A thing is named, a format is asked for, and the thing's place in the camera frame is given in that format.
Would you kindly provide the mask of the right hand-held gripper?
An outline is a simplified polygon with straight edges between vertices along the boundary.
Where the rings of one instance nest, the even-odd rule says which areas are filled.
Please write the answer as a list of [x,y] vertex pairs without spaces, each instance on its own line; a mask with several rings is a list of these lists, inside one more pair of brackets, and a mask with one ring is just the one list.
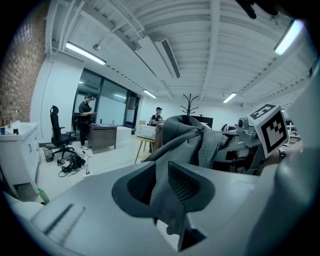
[[237,124],[225,124],[220,132],[229,138],[214,159],[214,168],[232,173],[261,173],[266,165],[277,164],[286,151],[286,120],[280,105],[264,104]]

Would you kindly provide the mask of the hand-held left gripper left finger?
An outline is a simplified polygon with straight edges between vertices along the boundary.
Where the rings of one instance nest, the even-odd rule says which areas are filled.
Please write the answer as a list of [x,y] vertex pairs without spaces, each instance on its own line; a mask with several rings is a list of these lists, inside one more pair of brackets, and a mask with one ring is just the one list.
[[154,161],[134,164],[118,170],[122,174],[112,187],[114,202],[125,213],[137,218],[154,218],[155,210],[150,206],[156,185],[156,163]]

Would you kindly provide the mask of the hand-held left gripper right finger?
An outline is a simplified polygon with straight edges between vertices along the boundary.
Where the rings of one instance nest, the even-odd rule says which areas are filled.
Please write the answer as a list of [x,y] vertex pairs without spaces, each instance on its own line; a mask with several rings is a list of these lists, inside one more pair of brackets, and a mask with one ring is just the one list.
[[216,189],[207,178],[173,161],[168,162],[168,185],[174,198],[168,226],[179,235],[177,250],[183,251],[207,238],[192,224],[188,214],[204,210]]

